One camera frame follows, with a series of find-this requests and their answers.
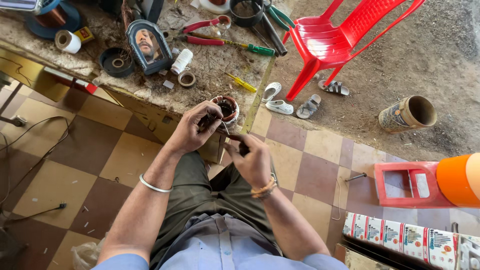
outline dark green trousers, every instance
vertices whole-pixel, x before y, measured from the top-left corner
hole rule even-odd
[[[188,219],[203,213],[230,214],[256,229],[279,250],[264,207],[251,197],[251,189],[233,163],[208,181],[200,154],[195,151],[183,155],[175,168],[167,213],[150,255],[150,269],[157,266]],[[212,197],[212,191],[218,191],[218,198]]]

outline plastic bag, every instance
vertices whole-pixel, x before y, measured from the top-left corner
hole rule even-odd
[[[102,249],[105,237],[100,243],[88,242],[79,246],[72,246],[73,252],[73,268],[75,270],[90,270],[98,261],[100,250]]]

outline dirty workbench surface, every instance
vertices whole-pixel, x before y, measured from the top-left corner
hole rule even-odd
[[[173,8],[173,2],[174,0],[164,2],[162,13],[157,22],[162,31],[181,28],[193,17],[198,17],[199,20],[209,20],[218,16],[201,8],[197,10],[189,5],[190,0],[179,0],[177,2],[183,13],[180,14]],[[278,0],[275,1],[275,5],[285,14],[290,15],[295,2],[295,0]],[[40,62],[40,64],[51,66],[89,82],[98,78],[104,86],[125,89],[143,98],[145,102],[177,116],[181,116],[203,100],[220,95],[231,96],[237,101],[240,108],[238,121],[232,127],[232,131],[240,132],[256,94],[248,92],[234,83],[220,69],[224,69],[260,88],[261,81],[271,61],[270,57],[247,52],[232,45],[206,46],[173,41],[168,44],[170,50],[173,48],[179,48],[180,50],[188,48],[193,52],[192,62],[187,67],[191,68],[197,78],[195,88],[182,88],[178,83],[177,76],[171,72],[168,72],[167,75],[152,74],[145,76],[139,67],[136,67],[135,72],[125,78],[114,78],[101,70],[98,57],[107,48],[122,48],[124,46],[122,39],[126,39],[126,37],[124,36],[123,24],[116,22],[113,15],[107,14],[96,5],[86,5],[80,2],[73,2],[73,5],[79,10],[84,26],[89,27],[95,36],[95,40],[82,45],[82,48],[76,54],[62,52],[55,47],[53,41],[43,40],[32,34],[26,28],[21,14],[17,12],[2,12],[0,14],[0,27],[3,33],[3,35],[0,35],[0,40],[44,59],[41,62],[38,59],[32,59]],[[282,38],[284,31],[273,20],[271,22],[280,38]],[[206,30],[208,30],[208,27],[196,30],[196,32],[209,34]],[[245,44],[252,43],[257,46],[264,46],[248,28],[241,28],[234,24],[222,37]],[[172,90],[162,86],[165,80],[175,83]]]

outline screwdriver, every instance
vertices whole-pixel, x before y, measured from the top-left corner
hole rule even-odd
[[[238,78],[238,77],[235,77],[235,76],[233,76],[232,74],[227,73],[227,72],[225,72],[225,71],[222,70],[222,69],[221,69],[221,71],[223,71],[223,73],[225,73],[225,74],[227,74],[228,76],[230,76],[232,79],[235,80],[235,82],[237,82],[237,84],[245,87],[245,88],[246,88],[247,90],[249,90],[250,92],[252,92],[252,93],[257,92],[257,89],[256,89],[255,87],[253,87],[251,84],[249,84],[249,83],[247,83],[247,82],[245,82],[245,81],[242,81],[242,79],[240,79],[240,78]]]
[[[270,48],[265,48],[265,47],[261,47],[261,46],[254,46],[253,44],[249,44],[249,45],[241,44],[241,43],[238,43],[238,42],[235,42],[235,41],[221,39],[221,38],[218,38],[218,37],[211,37],[211,36],[198,34],[198,33],[190,33],[190,34],[192,36],[195,36],[195,37],[203,37],[203,38],[207,38],[207,39],[221,40],[221,41],[225,42],[225,44],[230,44],[230,45],[235,45],[235,46],[242,47],[242,48],[247,48],[247,51],[256,52],[258,54],[263,54],[263,55],[267,55],[267,56],[274,56],[275,55],[275,50],[270,49]]]

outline man's left hand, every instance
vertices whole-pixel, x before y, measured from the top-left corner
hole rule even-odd
[[[206,114],[213,115],[215,120],[200,131],[198,123]],[[197,150],[215,132],[222,123],[220,120],[222,118],[223,114],[220,107],[211,101],[205,100],[183,115],[177,129],[175,129],[175,132],[165,144],[164,149],[168,149],[180,156]]]

